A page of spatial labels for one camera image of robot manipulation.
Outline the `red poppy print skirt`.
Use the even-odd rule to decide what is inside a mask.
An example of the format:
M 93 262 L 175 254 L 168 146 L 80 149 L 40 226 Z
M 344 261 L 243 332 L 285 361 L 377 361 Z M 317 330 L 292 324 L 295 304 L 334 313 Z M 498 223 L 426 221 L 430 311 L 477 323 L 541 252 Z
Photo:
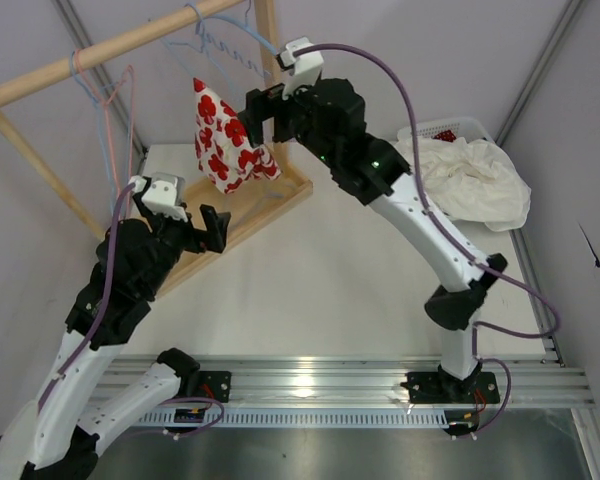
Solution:
M 250 180 L 276 180 L 282 173 L 264 147 L 252 147 L 236 112 L 202 80 L 193 78 L 194 147 L 199 170 L 225 195 Z

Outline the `white cloth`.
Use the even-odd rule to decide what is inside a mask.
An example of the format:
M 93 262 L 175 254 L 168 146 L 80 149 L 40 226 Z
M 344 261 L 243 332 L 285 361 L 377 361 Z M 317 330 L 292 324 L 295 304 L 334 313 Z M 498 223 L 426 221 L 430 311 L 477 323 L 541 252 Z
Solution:
M 482 223 L 494 232 L 526 223 L 531 188 L 500 147 L 483 139 L 424 137 L 418 147 L 424 189 L 450 220 Z

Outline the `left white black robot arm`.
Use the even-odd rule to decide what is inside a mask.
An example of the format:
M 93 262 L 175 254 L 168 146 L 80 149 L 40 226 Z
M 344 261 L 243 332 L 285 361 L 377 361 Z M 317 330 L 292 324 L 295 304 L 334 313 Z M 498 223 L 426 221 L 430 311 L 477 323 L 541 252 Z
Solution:
M 201 413 L 220 402 L 202 384 L 199 362 L 172 347 L 120 394 L 87 406 L 181 255 L 224 251 L 230 214 L 209 205 L 200 212 L 203 229 L 180 208 L 164 214 L 142 207 L 138 219 L 113 217 L 50 373 L 0 435 L 0 479 L 86 479 L 113 441 L 154 408 L 192 402 Z

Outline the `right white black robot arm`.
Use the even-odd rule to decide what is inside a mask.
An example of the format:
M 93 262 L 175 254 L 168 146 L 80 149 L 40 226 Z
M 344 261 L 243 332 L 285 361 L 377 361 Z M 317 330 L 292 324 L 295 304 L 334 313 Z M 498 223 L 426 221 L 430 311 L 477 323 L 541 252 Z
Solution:
M 295 140 L 318 158 L 343 191 L 391 223 L 433 269 L 440 284 L 424 305 L 442 329 L 443 355 L 436 372 L 408 375 L 404 388 L 414 403 L 469 403 L 474 400 L 482 364 L 472 351 L 478 320 L 494 275 L 507 266 L 500 254 L 488 256 L 445 217 L 437 228 L 431 201 L 417 190 L 414 170 L 387 141 L 368 133 L 365 101 L 344 79 L 319 80 L 284 95 L 281 84 L 247 93 L 238 118 L 252 146 L 264 142 L 263 124 L 273 123 L 277 143 Z

